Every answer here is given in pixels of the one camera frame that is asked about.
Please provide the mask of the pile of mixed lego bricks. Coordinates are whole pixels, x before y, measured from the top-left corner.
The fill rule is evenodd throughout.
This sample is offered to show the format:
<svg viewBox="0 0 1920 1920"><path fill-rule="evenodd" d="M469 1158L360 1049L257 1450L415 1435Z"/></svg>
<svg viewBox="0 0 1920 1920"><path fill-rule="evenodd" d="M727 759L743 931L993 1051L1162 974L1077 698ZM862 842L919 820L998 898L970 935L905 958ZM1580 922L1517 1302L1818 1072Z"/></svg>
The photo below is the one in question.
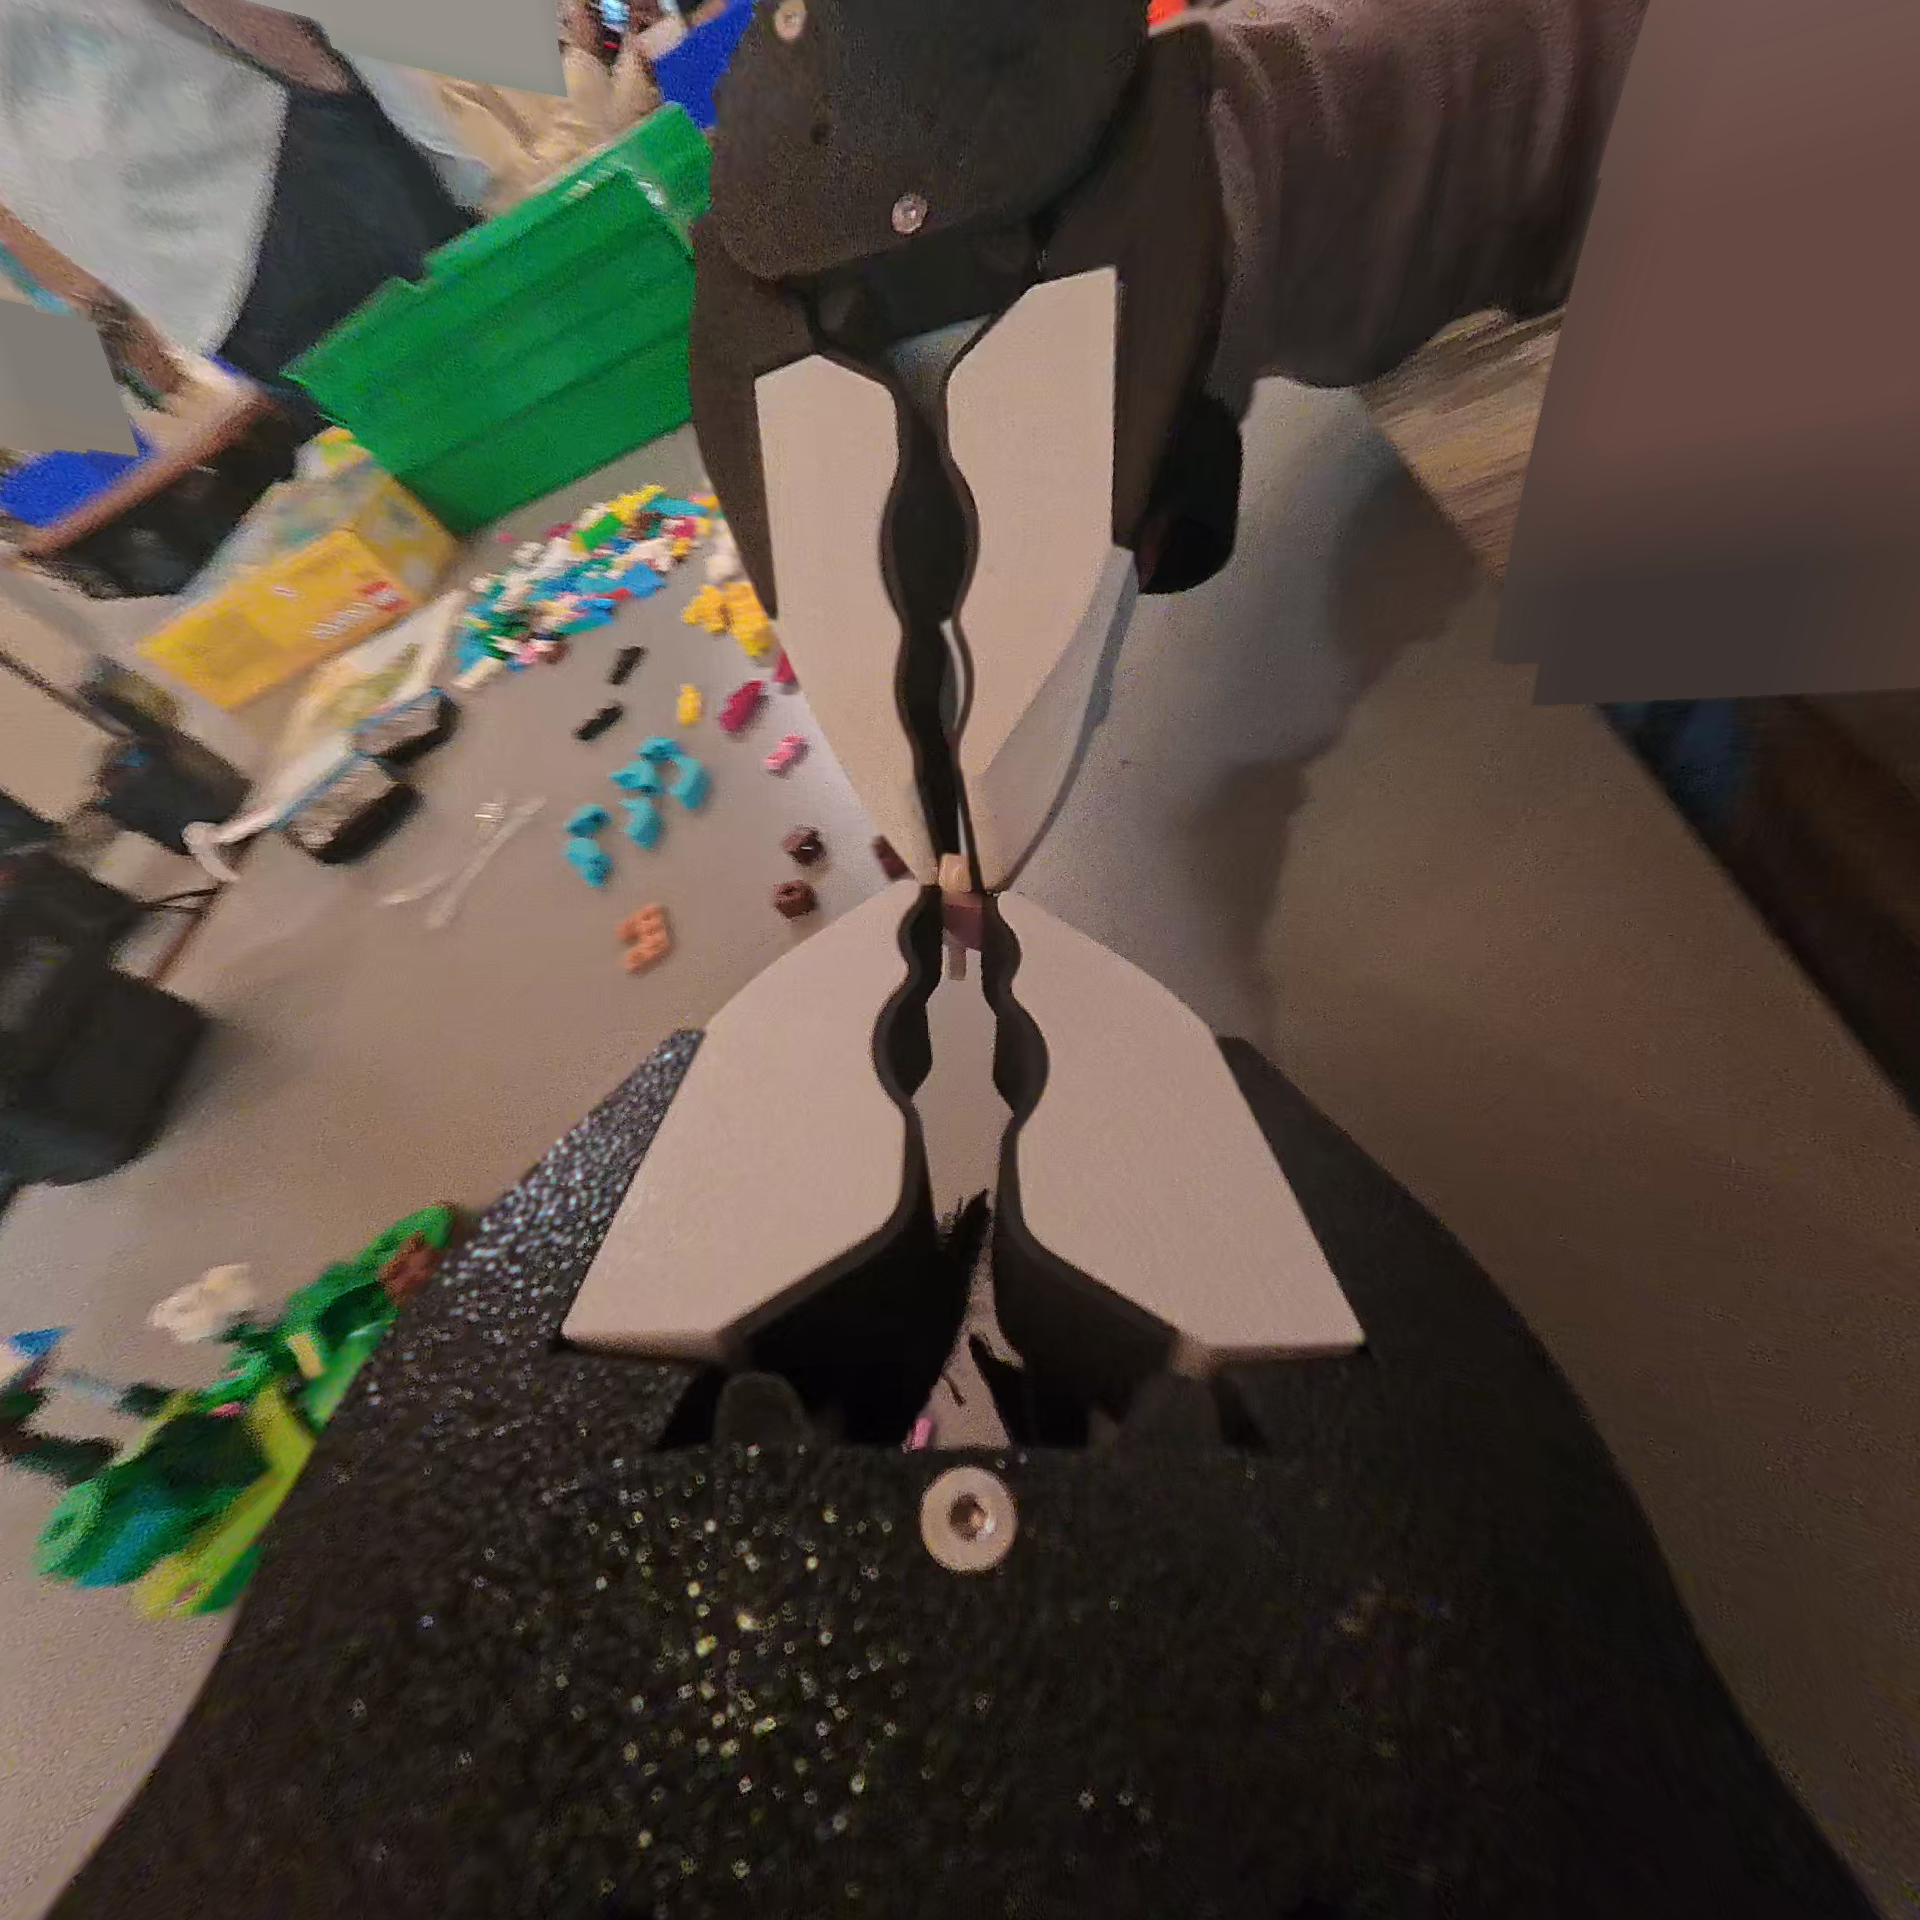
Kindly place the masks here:
<svg viewBox="0 0 1920 1920"><path fill-rule="evenodd" d="M618 610L660 593L727 531L718 495L637 487L511 546L505 567L474 574L448 620L450 691L562 660Z"/></svg>

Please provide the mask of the cluster of cyan lego bricks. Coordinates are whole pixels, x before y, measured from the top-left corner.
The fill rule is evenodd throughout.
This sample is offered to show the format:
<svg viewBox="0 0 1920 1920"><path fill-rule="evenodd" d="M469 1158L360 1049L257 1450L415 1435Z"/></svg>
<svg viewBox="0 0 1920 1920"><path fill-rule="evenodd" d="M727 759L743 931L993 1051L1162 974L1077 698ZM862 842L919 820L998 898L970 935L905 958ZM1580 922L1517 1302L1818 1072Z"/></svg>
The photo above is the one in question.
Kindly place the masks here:
<svg viewBox="0 0 1920 1920"><path fill-rule="evenodd" d="M702 814L712 798L712 772L672 735L646 736L609 779L609 801L577 804L560 831L567 868L586 887L609 884L615 848L660 851L668 820Z"/></svg>

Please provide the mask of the green lego build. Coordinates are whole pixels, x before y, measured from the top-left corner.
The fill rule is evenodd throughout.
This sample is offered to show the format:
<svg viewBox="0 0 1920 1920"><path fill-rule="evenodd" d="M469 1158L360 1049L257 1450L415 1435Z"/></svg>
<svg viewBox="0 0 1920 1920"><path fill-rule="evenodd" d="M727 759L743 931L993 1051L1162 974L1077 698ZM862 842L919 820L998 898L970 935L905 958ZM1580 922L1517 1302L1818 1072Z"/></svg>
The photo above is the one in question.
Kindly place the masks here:
<svg viewBox="0 0 1920 1920"><path fill-rule="evenodd" d="M70 1329L9 1336L4 1467L56 1488L34 1574L130 1591L154 1620L232 1609L321 1432L466 1233L461 1207L420 1207L269 1313L245 1264L208 1270L150 1313L175 1345L223 1354L204 1385L80 1369L64 1355Z"/></svg>

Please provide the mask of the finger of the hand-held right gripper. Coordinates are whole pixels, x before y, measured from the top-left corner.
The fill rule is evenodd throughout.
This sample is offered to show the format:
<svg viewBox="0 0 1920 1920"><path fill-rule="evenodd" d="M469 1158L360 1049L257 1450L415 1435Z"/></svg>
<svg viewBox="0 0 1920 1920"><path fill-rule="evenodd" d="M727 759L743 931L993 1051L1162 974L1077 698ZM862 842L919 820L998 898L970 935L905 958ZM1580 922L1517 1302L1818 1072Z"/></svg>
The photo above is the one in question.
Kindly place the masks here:
<svg viewBox="0 0 1920 1920"><path fill-rule="evenodd" d="M1020 878L1055 818L1135 604L1135 561L1112 535L1117 321L1114 268L1041 281L944 385L970 514L956 770L985 894Z"/></svg>
<svg viewBox="0 0 1920 1920"><path fill-rule="evenodd" d="M969 673L950 617L914 606L897 554L919 481L905 401L836 353L760 375L754 401L784 652L874 832L920 887L950 890Z"/></svg>

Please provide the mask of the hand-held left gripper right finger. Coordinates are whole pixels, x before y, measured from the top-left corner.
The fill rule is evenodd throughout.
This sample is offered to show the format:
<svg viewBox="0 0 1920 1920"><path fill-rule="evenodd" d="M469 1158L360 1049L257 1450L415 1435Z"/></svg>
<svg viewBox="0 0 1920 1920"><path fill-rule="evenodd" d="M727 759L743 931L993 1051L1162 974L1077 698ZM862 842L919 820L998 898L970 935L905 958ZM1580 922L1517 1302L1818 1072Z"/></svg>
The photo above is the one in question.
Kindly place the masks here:
<svg viewBox="0 0 1920 1920"><path fill-rule="evenodd" d="M1223 1374L1365 1334L1216 1033L1020 894L993 898L998 1329L1037 1374Z"/></svg>

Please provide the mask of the black parts bag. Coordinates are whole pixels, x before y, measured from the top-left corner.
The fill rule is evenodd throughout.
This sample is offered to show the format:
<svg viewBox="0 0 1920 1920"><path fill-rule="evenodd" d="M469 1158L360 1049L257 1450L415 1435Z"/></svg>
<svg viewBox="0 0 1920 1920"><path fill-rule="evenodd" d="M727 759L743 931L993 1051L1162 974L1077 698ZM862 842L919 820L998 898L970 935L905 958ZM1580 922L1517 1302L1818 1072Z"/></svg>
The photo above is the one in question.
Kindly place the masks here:
<svg viewBox="0 0 1920 1920"><path fill-rule="evenodd" d="M308 860L353 865L417 812L415 785L385 759L353 754L311 787L278 823L278 838Z"/></svg>
<svg viewBox="0 0 1920 1920"><path fill-rule="evenodd" d="M458 728L458 706L444 689L373 712L349 732L352 752L398 776L448 745Z"/></svg>

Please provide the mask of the cluster of yellow lego bricks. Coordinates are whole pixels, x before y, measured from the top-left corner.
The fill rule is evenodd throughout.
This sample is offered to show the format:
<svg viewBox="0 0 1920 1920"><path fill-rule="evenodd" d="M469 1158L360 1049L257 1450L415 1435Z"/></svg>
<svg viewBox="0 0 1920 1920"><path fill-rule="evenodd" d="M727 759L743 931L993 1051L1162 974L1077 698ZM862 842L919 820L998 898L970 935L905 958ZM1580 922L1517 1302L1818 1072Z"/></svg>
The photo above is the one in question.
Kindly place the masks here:
<svg viewBox="0 0 1920 1920"><path fill-rule="evenodd" d="M774 623L744 578L705 584L685 602L680 620L712 638L729 638L752 660L780 655Z"/></svg>

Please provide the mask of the clear plastic wrapper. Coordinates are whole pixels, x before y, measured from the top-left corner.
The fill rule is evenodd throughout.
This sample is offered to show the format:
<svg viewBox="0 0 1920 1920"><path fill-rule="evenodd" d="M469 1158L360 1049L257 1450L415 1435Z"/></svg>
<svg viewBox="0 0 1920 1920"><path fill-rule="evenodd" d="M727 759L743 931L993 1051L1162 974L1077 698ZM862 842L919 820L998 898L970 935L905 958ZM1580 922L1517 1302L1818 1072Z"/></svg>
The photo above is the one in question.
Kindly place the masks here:
<svg viewBox="0 0 1920 1920"><path fill-rule="evenodd" d="M543 798L490 801L472 814L471 844L450 855L437 872L383 894L376 904L388 912L405 907L422 911L428 931L445 931L463 911L463 904L480 878L486 876L511 840L543 812Z"/></svg>

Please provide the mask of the white plastic bag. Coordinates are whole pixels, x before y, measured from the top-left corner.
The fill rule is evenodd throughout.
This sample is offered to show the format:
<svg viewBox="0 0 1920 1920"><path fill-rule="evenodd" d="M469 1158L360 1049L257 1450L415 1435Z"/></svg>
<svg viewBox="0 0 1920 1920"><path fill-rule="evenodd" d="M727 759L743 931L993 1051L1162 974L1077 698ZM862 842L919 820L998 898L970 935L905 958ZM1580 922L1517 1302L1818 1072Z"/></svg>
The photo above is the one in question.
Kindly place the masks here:
<svg viewBox="0 0 1920 1920"><path fill-rule="evenodd" d="M214 887L238 883L232 862L264 832L284 827L303 801L364 756L360 732L388 710L439 684L463 590L401 617L336 659L302 686L246 802L223 823L191 823L183 844Z"/></svg>

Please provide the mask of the yellow cardboard lego box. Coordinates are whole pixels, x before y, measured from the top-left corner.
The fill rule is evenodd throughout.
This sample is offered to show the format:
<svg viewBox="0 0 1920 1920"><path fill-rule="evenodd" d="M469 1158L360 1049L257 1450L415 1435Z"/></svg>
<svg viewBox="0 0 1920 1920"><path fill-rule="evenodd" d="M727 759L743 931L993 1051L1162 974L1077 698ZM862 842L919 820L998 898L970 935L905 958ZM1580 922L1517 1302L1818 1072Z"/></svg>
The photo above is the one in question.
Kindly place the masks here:
<svg viewBox="0 0 1920 1920"><path fill-rule="evenodd" d="M242 518L134 659L168 689L242 712L420 610L457 550L346 435L327 433Z"/></svg>

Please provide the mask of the person's right forearm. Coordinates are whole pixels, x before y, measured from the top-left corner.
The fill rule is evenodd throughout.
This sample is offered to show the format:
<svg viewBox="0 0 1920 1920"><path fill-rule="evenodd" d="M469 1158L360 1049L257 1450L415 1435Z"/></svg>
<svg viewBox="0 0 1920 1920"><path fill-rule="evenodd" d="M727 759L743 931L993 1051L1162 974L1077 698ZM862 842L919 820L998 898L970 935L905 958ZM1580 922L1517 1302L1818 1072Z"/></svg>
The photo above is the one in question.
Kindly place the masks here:
<svg viewBox="0 0 1920 1920"><path fill-rule="evenodd" d="M1201 16L1229 281L1209 392L1361 388L1480 314L1565 305L1642 3Z"/></svg>

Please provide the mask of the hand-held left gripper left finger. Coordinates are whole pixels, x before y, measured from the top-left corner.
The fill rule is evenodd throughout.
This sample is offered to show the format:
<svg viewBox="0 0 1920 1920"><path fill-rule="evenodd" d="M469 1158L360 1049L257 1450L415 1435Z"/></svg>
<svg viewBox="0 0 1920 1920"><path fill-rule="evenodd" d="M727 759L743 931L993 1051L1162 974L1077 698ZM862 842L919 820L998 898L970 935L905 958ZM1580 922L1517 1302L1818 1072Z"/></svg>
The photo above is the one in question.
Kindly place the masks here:
<svg viewBox="0 0 1920 1920"><path fill-rule="evenodd" d="M570 1348L834 1359L912 1316L942 946L942 894L897 880L711 1018L567 1310Z"/></svg>

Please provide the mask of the green plastic storage bin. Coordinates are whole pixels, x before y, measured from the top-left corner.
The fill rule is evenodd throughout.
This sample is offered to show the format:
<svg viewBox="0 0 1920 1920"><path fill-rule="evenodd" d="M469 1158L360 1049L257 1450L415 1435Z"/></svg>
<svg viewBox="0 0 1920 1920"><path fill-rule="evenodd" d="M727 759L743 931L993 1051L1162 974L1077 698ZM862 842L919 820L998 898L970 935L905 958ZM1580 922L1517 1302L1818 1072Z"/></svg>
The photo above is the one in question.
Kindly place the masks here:
<svg viewBox="0 0 1920 1920"><path fill-rule="evenodd" d="M690 420L693 226L711 146L663 105L393 279L285 380L448 532Z"/></svg>

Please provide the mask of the small pink tan lego piece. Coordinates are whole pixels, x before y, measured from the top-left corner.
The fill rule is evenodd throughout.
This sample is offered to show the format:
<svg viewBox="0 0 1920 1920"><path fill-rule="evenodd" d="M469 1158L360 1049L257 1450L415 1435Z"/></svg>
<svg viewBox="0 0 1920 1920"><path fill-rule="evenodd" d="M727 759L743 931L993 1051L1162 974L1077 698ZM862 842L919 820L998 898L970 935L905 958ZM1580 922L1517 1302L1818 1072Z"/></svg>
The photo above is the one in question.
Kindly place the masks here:
<svg viewBox="0 0 1920 1920"><path fill-rule="evenodd" d="M998 929L998 897L973 851L944 854L938 862L944 962L949 978L970 976L981 991L991 980Z"/></svg>

